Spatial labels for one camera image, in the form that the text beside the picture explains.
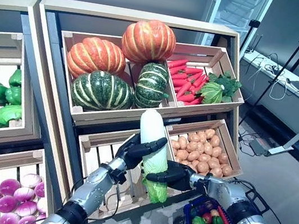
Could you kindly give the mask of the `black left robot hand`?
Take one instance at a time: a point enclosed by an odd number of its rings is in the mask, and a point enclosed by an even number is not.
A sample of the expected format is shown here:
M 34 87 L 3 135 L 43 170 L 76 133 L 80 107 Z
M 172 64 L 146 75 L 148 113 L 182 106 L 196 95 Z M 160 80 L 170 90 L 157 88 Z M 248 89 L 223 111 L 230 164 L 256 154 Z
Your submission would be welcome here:
M 127 170 L 132 170 L 143 160 L 143 157 L 157 152 L 166 144 L 167 138 L 165 137 L 141 143 L 141 135 L 140 133 L 136 133 L 119 147 L 115 156 L 125 162 Z

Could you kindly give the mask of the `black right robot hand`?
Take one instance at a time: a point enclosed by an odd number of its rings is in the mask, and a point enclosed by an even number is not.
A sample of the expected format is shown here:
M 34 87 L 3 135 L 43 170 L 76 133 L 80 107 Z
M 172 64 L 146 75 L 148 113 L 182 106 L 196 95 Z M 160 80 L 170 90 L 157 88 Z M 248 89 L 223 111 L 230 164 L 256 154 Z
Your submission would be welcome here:
M 166 184 L 175 190 L 188 191 L 193 189 L 190 185 L 190 178 L 193 174 L 195 172 L 189 166 L 168 160 L 167 170 L 160 173 L 148 173 L 146 180 Z

